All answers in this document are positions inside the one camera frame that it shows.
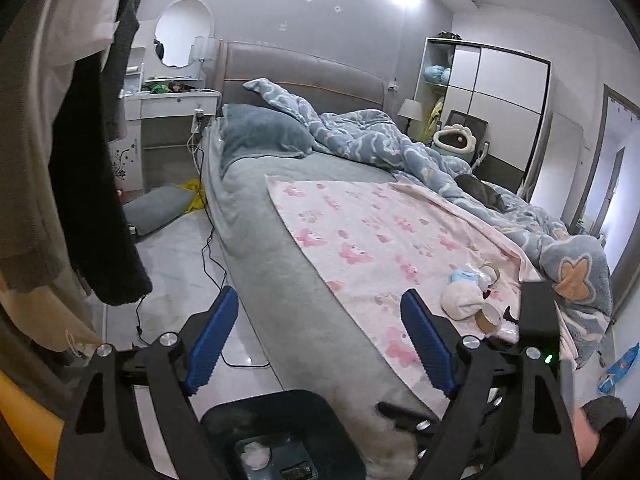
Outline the person's right hand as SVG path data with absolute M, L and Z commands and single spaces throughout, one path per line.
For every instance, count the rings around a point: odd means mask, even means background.
M 585 411 L 575 408 L 573 415 L 573 431 L 580 466 L 586 466 L 597 451 L 600 436 L 589 423 Z

